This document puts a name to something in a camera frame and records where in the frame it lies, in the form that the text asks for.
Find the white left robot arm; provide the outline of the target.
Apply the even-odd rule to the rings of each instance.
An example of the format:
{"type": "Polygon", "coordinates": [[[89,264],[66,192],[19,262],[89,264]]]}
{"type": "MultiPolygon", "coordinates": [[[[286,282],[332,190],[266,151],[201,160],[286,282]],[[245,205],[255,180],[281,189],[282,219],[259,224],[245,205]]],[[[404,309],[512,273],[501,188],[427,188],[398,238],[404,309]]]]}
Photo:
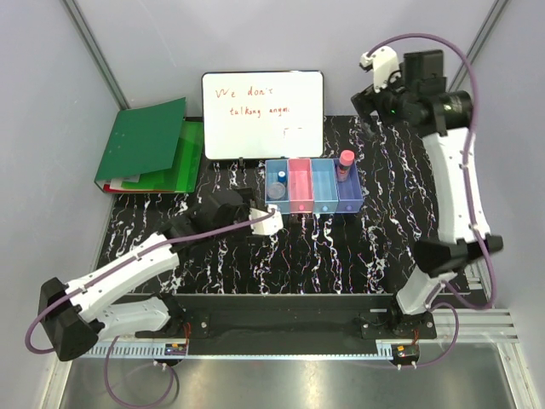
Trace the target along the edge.
{"type": "Polygon", "coordinates": [[[67,283],[58,278],[43,283],[31,326],[43,327],[50,352],[61,361],[75,360],[98,342],[116,336],[185,335],[186,310],[172,296],[156,294],[126,303],[120,298],[178,267],[191,248],[239,229],[255,230],[272,216],[251,207],[238,190],[212,193],[102,268],[67,283]]]}

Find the purple plastic bin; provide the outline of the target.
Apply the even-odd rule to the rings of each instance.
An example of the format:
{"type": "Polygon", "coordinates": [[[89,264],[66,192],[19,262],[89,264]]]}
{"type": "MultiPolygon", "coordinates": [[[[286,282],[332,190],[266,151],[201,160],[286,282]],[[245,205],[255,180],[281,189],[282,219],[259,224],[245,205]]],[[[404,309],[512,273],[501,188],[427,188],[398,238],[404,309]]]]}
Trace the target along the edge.
{"type": "Polygon", "coordinates": [[[363,205],[364,197],[356,166],[353,164],[347,174],[345,181],[340,181],[337,175],[339,159],[334,159],[336,187],[338,193],[337,213],[354,214],[358,213],[363,205]]]}

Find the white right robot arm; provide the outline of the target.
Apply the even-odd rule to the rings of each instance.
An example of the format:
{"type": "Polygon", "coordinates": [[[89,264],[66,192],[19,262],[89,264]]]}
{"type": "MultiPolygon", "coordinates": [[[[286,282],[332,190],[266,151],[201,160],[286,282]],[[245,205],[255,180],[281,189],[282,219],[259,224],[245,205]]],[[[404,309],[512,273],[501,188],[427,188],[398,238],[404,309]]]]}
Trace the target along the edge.
{"type": "Polygon", "coordinates": [[[433,300],[469,264],[501,251],[479,197],[470,130],[473,103],[465,91],[449,92],[440,50],[407,53],[388,46],[362,54],[373,83],[352,98],[361,118],[373,112],[387,125],[406,122],[422,138],[439,207],[438,234],[419,239],[415,268],[387,311],[386,328],[408,337],[427,323],[433,300]]]}

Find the light blue bin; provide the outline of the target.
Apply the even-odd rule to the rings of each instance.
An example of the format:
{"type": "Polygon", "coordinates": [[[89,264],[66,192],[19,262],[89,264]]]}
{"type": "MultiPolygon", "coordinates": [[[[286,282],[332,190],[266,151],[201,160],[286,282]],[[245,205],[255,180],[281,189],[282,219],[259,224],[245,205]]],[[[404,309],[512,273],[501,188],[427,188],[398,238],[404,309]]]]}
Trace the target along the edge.
{"type": "Polygon", "coordinates": [[[313,158],[311,166],[313,213],[333,214],[339,202],[334,161],[331,158],[313,158]]]}
{"type": "Polygon", "coordinates": [[[265,166],[265,203],[267,205],[277,205],[280,209],[280,213],[287,215],[290,213],[290,196],[288,189],[288,161],[286,159],[272,159],[266,161],[265,166]],[[273,201],[267,197],[268,186],[278,181],[279,171],[285,171],[287,174],[286,194],[283,200],[273,201]]]}

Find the pink plastic bin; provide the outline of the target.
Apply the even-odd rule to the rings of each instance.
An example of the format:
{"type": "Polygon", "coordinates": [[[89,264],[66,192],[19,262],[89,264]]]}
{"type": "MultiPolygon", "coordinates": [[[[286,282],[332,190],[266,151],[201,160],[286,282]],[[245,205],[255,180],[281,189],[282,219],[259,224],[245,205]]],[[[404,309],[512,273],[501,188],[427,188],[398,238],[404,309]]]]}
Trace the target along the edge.
{"type": "Polygon", "coordinates": [[[309,158],[288,160],[288,183],[291,213],[313,212],[313,177],[309,158]]]}

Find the clear jar of clips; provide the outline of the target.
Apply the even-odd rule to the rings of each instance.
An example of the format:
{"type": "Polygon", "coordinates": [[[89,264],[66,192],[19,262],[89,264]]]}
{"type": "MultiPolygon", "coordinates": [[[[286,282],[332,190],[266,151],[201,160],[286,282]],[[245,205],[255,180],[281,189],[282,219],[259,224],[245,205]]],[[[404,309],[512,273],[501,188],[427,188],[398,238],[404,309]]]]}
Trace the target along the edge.
{"type": "Polygon", "coordinates": [[[283,200],[286,194],[286,186],[279,181],[271,183],[267,188],[267,197],[270,200],[283,200]]]}

